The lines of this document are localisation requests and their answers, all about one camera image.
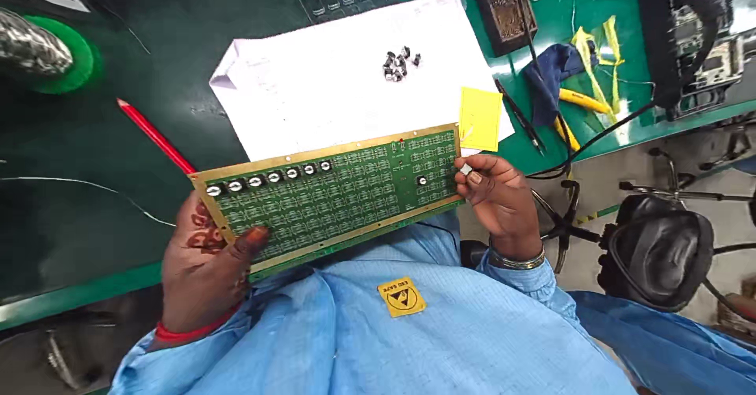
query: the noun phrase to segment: tiled floor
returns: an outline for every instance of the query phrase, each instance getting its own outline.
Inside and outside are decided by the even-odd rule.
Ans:
[[[683,135],[675,139],[654,141],[634,148],[585,160],[573,168],[574,179],[581,183],[581,198],[578,216],[586,216],[619,204],[627,195],[618,189],[619,181],[632,181],[638,185],[666,187],[667,173],[663,159],[648,156],[652,147],[660,147],[671,154],[676,161],[678,172],[701,173],[698,163],[722,154],[727,140],[723,132],[700,132]],[[534,181],[534,187],[549,203],[562,211],[566,206],[566,193],[559,181]],[[724,170],[696,182],[690,189],[696,191],[723,192],[732,195],[751,195],[756,186],[756,177],[735,169]],[[756,241],[756,227],[751,223],[748,207],[743,203],[716,202],[710,200],[688,200],[686,205],[712,221],[715,246],[732,245],[746,241]],[[469,206],[460,208],[460,224],[463,238],[487,241],[487,232],[479,226]],[[616,213],[594,219],[584,228],[601,233],[606,224],[614,222]],[[548,241],[546,252],[549,261],[556,263],[556,241]],[[596,282],[600,271],[597,258],[602,250],[588,241],[572,238],[562,273],[557,282],[565,290],[589,290],[602,293]],[[722,255],[714,259],[708,277],[723,293],[739,292],[743,278],[756,274],[756,252],[743,250]],[[710,324],[714,321],[716,300],[701,287],[693,301],[681,311],[691,319]]]

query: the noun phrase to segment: green workbench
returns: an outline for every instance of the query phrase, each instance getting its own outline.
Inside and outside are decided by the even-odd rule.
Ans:
[[[76,178],[111,187],[153,215],[171,221],[191,184],[181,171],[116,106],[136,106],[198,169],[246,161],[208,80],[234,38],[262,38],[311,24],[299,0],[120,0],[127,28],[107,12],[53,15],[82,33],[102,57],[102,73],[69,95],[47,96],[0,86],[0,178]],[[519,72],[530,60],[523,49],[493,58],[475,0],[465,0],[492,73],[529,113]],[[534,3],[541,51],[572,35],[573,0]],[[622,55],[620,78],[645,82],[649,75],[636,0],[574,0],[574,22],[594,30],[617,16]],[[20,13],[35,13],[18,4]],[[355,33],[354,40],[369,35]],[[609,90],[609,77],[599,73]],[[621,83],[630,111],[649,100],[650,88]],[[610,135],[582,158],[609,153],[756,109],[750,100],[677,122],[642,117],[621,135]],[[562,111],[579,140],[596,132],[585,112]],[[515,125],[499,153],[524,172],[553,166],[565,156],[551,128],[539,133],[543,158]],[[3,181],[0,206],[0,329],[159,283],[159,260],[172,228],[147,219],[124,197],[73,182]]]

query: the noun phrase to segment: henna tattoo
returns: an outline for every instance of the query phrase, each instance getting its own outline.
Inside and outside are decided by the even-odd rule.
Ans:
[[[213,222],[207,207],[200,202],[191,216],[191,221],[195,226],[201,228],[189,236],[186,246],[200,249],[203,254],[217,254],[226,246],[226,240],[221,236],[218,226]]]

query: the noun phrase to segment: yellow pliers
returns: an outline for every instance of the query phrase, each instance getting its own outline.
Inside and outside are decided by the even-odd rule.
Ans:
[[[598,113],[608,114],[611,112],[609,106],[601,104],[599,101],[596,101],[587,95],[583,95],[580,92],[571,91],[569,89],[560,88],[560,100],[590,108]],[[567,125],[567,122],[565,122],[567,138],[565,138],[565,133],[562,131],[562,125],[560,124],[560,119],[558,117],[554,120],[554,127],[556,128],[556,133],[560,134],[560,137],[562,137],[563,140],[567,141],[569,139],[569,146],[572,150],[577,151],[580,149],[580,143],[572,134],[572,130]]]

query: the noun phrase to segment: yellow sticky note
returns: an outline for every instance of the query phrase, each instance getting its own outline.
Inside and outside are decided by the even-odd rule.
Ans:
[[[499,150],[501,94],[462,88],[460,146],[478,150]]]
[[[426,307],[420,291],[409,277],[381,284],[378,293],[389,308],[392,318],[419,313]]]

